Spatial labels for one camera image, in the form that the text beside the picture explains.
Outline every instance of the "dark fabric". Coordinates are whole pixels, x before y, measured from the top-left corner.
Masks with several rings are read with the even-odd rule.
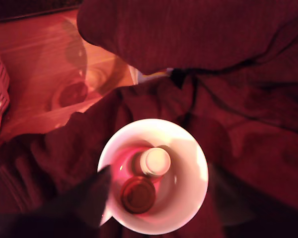
[[[276,225],[288,224],[281,216],[286,208],[298,221],[298,1],[86,0],[78,29],[145,73],[200,69],[116,89],[86,113],[74,113],[64,127],[3,145],[0,192],[10,194],[9,210],[31,210],[67,191],[96,171],[118,129],[159,118],[188,130],[208,163],[281,204],[251,206],[256,215],[259,207],[270,209],[270,218],[253,226],[257,237],[298,231],[294,223]],[[258,199],[256,193],[242,196],[251,204]],[[0,201],[1,211],[6,208]],[[284,223],[272,226],[278,217]],[[265,226],[276,229],[268,233]],[[251,237],[249,224],[240,230],[239,237]],[[113,219],[97,234],[145,237]],[[224,236],[210,188],[193,220],[161,237]]]
[[[142,73],[267,62],[298,39],[298,0],[85,0],[81,35]]]

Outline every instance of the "floor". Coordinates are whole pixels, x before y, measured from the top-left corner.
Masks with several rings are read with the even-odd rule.
[[[10,76],[0,141],[51,131],[114,88],[133,84],[125,62],[80,37],[76,14],[0,23],[0,56]]]

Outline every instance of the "jar lid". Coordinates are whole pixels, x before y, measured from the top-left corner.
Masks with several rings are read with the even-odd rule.
[[[153,183],[142,176],[128,179],[121,189],[121,201],[130,213],[141,214],[148,211],[155,201]]]

